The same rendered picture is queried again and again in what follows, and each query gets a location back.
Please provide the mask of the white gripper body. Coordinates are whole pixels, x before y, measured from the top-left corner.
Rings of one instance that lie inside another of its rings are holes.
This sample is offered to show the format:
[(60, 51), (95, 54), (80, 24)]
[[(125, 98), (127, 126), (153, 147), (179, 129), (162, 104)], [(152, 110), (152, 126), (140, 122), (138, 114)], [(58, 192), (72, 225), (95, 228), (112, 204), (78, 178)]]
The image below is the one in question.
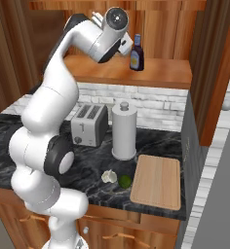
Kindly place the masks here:
[(125, 33), (124, 37), (121, 40), (121, 45), (118, 49), (118, 52), (121, 55), (127, 55), (132, 48), (134, 41), (131, 39), (130, 35), (128, 33)]

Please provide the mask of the dark condiment bottle yellow label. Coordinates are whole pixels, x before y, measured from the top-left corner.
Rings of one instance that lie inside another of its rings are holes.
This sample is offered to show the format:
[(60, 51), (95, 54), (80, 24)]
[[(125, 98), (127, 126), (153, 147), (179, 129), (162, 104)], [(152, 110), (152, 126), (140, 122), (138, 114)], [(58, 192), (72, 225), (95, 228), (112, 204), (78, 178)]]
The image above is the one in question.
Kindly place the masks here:
[(134, 46), (131, 50), (130, 68), (134, 71), (144, 70), (144, 52), (140, 45), (140, 35), (134, 35)]

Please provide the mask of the wooden cabinet door with knob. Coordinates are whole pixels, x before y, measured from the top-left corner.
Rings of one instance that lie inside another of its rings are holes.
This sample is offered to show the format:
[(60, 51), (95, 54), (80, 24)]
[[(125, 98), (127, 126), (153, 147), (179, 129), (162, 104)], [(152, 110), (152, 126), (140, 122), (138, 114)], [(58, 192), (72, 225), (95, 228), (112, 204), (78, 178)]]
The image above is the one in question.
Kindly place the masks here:
[(196, 17), (189, 62), (201, 146), (210, 146), (230, 79), (230, 0), (207, 0)]

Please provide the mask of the white garlic bulb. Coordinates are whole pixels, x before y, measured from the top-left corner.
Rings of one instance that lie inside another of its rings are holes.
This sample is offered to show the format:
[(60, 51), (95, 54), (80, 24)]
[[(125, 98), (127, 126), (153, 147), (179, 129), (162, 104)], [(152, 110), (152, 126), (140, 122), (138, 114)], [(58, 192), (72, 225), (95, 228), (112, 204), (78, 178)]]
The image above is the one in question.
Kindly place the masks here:
[(115, 183), (117, 181), (117, 174), (112, 170), (106, 170), (101, 175), (103, 183)]

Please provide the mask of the green lime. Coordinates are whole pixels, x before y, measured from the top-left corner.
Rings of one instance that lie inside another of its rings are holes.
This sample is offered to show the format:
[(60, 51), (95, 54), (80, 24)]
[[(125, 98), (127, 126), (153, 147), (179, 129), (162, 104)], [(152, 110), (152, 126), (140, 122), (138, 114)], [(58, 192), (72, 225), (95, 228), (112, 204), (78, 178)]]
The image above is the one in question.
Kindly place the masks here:
[(132, 184), (132, 179), (129, 175), (121, 175), (118, 180), (119, 186), (123, 189), (127, 189)]

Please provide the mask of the light wooden cutting board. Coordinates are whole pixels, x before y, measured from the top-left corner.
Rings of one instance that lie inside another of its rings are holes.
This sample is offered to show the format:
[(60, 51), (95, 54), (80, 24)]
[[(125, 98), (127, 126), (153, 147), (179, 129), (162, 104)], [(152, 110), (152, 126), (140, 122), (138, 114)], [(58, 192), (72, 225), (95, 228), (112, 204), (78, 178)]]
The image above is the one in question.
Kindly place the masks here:
[(134, 203), (179, 210), (179, 160), (140, 155), (138, 157), (130, 200)]

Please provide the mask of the wooden base cabinet door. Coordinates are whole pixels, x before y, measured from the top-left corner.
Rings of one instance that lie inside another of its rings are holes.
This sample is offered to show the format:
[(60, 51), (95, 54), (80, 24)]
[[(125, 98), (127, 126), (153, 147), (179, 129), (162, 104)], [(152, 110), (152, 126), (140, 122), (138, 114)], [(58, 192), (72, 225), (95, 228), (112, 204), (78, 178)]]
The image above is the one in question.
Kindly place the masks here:
[[(28, 215), (43, 216), (46, 223), (19, 221)], [(0, 189), (0, 218), (16, 249), (41, 249), (50, 239), (49, 218), (27, 210), (23, 201), (12, 190)]]
[(87, 219), (78, 220), (89, 249), (174, 249), (176, 236), (140, 231)]

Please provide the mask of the white paper towel holder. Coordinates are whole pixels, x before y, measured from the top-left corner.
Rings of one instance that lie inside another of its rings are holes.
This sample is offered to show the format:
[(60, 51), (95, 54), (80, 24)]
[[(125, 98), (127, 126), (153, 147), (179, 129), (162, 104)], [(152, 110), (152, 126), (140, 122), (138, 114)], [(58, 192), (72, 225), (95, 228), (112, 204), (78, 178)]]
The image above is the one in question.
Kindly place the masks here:
[(112, 155), (117, 160), (131, 160), (136, 154), (136, 115), (127, 101), (112, 108)]

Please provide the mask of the silver two-slot toaster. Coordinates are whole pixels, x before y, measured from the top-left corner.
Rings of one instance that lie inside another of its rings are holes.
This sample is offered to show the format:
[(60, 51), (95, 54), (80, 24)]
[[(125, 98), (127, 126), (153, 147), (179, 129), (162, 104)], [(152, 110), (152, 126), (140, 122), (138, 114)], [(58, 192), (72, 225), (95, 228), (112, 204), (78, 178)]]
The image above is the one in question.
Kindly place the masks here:
[(108, 129), (108, 109), (104, 104), (83, 104), (71, 119), (75, 145), (99, 147)]

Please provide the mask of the dark grey tall side panel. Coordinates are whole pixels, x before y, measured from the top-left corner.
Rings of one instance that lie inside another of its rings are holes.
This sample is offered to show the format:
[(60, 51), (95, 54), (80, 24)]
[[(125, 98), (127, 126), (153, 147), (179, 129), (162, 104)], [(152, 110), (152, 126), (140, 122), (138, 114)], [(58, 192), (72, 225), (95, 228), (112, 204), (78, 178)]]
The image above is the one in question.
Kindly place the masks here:
[(209, 148), (200, 145), (190, 94), (187, 94), (181, 144), (186, 199), (183, 242), (192, 243), (209, 194), (208, 189), (200, 186)]

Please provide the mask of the wooden drawer front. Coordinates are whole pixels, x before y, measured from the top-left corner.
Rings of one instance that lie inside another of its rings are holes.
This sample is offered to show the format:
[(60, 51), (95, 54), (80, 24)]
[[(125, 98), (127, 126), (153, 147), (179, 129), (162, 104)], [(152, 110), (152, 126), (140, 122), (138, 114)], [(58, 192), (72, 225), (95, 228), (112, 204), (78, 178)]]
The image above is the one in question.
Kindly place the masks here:
[(139, 212), (89, 205), (85, 218), (111, 225), (123, 226), (141, 231), (153, 231), (169, 235), (177, 235), (179, 220), (159, 217)]

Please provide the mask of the wooden wall cabinet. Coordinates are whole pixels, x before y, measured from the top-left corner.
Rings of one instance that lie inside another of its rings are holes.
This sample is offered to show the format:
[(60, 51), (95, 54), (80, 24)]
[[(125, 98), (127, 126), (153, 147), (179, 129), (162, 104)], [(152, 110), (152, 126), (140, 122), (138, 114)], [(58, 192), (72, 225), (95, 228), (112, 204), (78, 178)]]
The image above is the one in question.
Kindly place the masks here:
[(78, 49), (69, 49), (64, 62), (79, 82), (189, 89), (189, 62), (195, 20), (207, 0), (28, 0), (36, 11), (61, 11), (65, 18), (74, 13), (90, 16), (120, 7), (129, 15), (129, 34), (141, 35), (144, 69), (130, 68), (130, 58), (116, 54), (97, 64)]

